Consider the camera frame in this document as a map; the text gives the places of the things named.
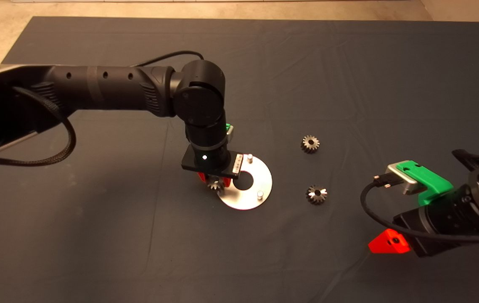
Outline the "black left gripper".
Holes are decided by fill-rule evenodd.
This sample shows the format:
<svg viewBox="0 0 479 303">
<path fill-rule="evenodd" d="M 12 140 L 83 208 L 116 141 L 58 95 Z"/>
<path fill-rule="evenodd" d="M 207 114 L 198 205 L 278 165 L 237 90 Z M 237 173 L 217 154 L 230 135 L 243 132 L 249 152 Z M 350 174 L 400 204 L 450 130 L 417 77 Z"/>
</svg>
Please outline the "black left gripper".
<svg viewBox="0 0 479 303">
<path fill-rule="evenodd" d="M 228 150 L 224 145 L 213 150 L 196 149 L 189 145 L 181 167 L 196 172 L 204 183 L 207 182 L 208 176 L 222 177 L 221 188 L 225 190 L 231 186 L 232 180 L 238 179 L 242 161 L 243 154 Z"/>
</svg>

